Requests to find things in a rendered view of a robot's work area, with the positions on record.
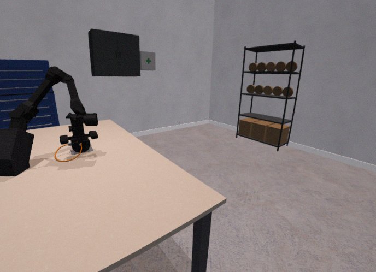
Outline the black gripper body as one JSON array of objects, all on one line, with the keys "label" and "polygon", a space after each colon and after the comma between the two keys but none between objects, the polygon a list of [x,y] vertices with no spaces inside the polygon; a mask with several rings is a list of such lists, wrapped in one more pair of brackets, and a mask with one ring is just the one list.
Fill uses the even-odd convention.
[{"label": "black gripper body", "polygon": [[71,140],[73,143],[77,142],[77,139],[80,139],[83,137],[83,140],[88,140],[88,137],[91,137],[91,139],[97,139],[98,134],[96,131],[89,131],[89,134],[84,133],[84,125],[81,127],[72,127],[73,136],[68,137],[68,135],[61,135],[60,136],[60,143],[68,144],[69,140]]}]

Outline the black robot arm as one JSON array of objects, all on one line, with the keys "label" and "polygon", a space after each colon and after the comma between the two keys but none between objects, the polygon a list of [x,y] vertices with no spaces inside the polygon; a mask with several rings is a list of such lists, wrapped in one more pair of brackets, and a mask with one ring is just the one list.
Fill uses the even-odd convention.
[{"label": "black robot arm", "polygon": [[71,75],[60,70],[58,67],[50,67],[46,73],[45,80],[36,89],[29,100],[21,103],[15,110],[9,113],[10,125],[9,128],[18,128],[26,132],[27,123],[36,117],[39,112],[38,104],[42,101],[45,95],[49,92],[53,85],[59,82],[66,83],[70,94],[70,108],[75,114],[69,113],[66,118],[71,119],[71,126],[69,131],[72,132],[72,127],[97,126],[97,114],[86,114],[85,108],[78,98],[78,93]]}]

